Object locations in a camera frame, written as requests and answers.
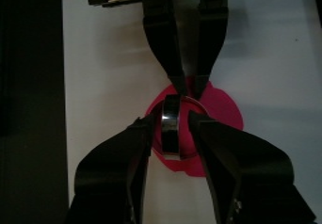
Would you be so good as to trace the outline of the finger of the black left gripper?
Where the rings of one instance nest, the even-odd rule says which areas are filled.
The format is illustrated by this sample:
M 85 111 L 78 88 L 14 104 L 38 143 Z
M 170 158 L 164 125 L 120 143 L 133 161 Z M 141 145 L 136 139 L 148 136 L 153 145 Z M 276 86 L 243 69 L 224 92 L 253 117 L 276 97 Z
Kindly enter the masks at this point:
M 186 94 L 172 0 L 142 0 L 142 29 L 150 51 L 180 95 Z
M 198 48 L 193 96 L 200 99 L 211 70 L 225 40 L 228 7 L 227 0 L 200 0 Z

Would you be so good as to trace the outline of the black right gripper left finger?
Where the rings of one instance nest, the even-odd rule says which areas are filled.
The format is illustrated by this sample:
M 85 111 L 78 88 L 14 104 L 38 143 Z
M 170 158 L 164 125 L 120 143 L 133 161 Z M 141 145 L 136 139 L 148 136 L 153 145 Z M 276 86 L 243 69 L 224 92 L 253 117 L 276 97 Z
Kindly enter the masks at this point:
M 136 119 L 81 159 L 64 224 L 141 224 L 153 117 Z

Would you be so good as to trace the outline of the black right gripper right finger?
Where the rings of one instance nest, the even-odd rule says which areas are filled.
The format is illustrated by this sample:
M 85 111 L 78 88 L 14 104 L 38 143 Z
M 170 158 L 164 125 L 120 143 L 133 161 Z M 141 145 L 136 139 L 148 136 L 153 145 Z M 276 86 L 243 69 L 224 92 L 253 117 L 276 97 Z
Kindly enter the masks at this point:
M 288 156 L 260 137 L 190 112 L 216 224 L 315 224 Z

